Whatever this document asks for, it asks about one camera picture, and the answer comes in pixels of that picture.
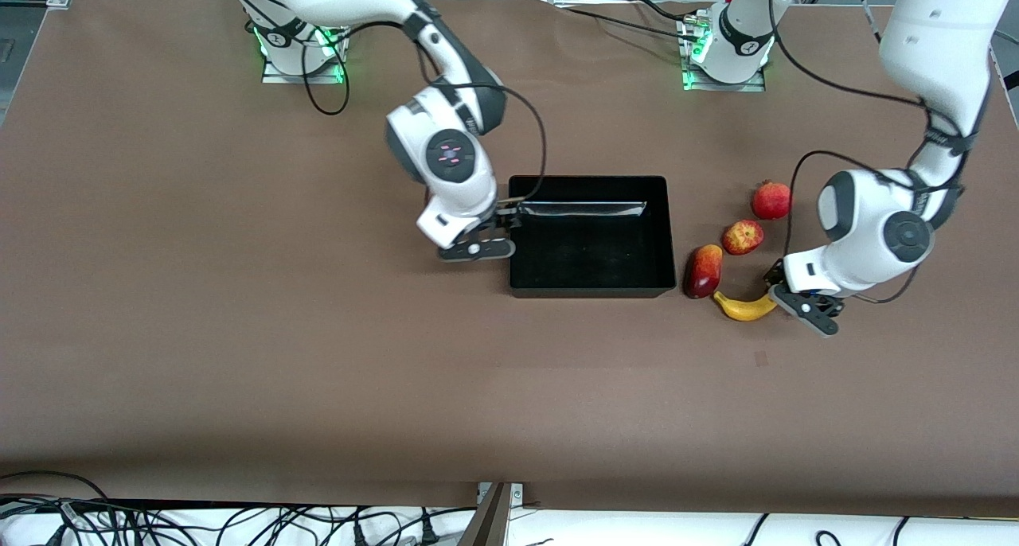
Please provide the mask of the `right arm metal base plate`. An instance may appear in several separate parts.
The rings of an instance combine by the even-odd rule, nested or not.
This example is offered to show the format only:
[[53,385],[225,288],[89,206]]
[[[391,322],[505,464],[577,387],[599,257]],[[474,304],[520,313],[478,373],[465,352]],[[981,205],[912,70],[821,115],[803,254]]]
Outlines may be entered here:
[[264,60],[263,81],[331,84],[345,81],[348,45],[338,29],[296,19],[281,28],[252,29]]

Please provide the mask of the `red pomegranate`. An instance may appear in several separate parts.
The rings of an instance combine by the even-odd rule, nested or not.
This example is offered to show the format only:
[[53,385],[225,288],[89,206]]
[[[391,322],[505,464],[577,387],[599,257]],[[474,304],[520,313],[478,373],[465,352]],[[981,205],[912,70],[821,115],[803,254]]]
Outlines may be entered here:
[[752,194],[751,212],[761,220],[780,220],[789,216],[792,204],[792,189],[789,185],[764,181]]

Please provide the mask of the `dark metal profile beam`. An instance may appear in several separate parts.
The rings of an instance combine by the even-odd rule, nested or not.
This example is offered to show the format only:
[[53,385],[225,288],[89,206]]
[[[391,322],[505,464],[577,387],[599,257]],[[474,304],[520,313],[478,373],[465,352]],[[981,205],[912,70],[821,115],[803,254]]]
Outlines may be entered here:
[[455,546],[506,546],[511,497],[507,483],[494,483]]

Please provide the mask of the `black rectangular plastic box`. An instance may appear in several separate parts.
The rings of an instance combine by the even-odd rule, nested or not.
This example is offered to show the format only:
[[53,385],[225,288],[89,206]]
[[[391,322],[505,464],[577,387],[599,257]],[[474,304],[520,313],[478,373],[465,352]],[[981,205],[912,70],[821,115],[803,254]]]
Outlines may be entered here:
[[519,298],[652,298],[676,288],[662,176],[514,176],[509,292]]

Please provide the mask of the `red yellow mango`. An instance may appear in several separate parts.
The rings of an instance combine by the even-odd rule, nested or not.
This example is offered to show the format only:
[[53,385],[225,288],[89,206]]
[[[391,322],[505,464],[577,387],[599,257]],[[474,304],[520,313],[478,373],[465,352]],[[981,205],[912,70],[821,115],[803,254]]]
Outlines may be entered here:
[[720,285],[723,259],[725,250],[717,244],[700,245],[693,250],[685,264],[685,296],[702,299],[713,295]]

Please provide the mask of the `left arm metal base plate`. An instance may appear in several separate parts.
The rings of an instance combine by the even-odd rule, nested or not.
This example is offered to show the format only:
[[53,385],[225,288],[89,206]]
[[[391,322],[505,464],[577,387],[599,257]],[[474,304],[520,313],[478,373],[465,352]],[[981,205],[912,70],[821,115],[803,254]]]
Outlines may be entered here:
[[683,89],[686,92],[764,92],[765,79],[763,67],[768,62],[764,54],[761,64],[755,74],[746,81],[725,83],[716,80],[704,71],[703,60],[706,59],[711,45],[717,42],[710,29],[710,21],[695,15],[684,15],[676,23],[678,54],[680,54]]

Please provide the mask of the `yellow banana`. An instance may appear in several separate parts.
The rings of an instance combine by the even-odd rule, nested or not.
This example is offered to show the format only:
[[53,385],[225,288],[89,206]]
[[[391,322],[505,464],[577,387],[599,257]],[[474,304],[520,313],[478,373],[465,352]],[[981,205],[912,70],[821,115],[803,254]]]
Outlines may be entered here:
[[711,298],[723,311],[725,317],[737,322],[753,322],[769,315],[776,307],[777,303],[768,294],[764,294],[753,302],[741,302],[725,296],[725,293],[716,291]]

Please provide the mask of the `brown table cover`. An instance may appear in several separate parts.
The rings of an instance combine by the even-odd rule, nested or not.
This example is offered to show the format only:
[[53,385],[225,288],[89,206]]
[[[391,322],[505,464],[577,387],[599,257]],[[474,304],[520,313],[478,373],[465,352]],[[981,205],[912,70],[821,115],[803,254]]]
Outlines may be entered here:
[[[0,126],[0,471],[119,497],[1019,514],[1019,130],[898,301],[822,338],[681,290],[524,301],[443,263],[385,117],[401,31],[321,115],[261,80],[237,0],[73,0]],[[755,365],[765,351],[767,367]]]

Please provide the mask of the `small metal edge bracket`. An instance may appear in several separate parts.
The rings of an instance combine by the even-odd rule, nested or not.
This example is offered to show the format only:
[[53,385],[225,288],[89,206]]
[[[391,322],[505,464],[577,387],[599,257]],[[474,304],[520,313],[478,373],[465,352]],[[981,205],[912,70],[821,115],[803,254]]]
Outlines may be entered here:
[[[486,495],[491,489],[494,488],[494,483],[484,482],[477,485],[476,493],[476,504],[480,505],[484,502]],[[524,504],[524,485],[521,483],[507,483],[507,488],[509,488],[509,508],[520,509]]]

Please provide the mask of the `red yellow apple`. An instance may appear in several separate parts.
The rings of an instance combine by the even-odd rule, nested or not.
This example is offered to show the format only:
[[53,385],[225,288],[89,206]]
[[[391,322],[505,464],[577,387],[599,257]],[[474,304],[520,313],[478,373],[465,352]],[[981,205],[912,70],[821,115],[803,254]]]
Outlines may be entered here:
[[739,220],[725,228],[720,244],[728,255],[749,255],[764,238],[765,231],[756,220]]

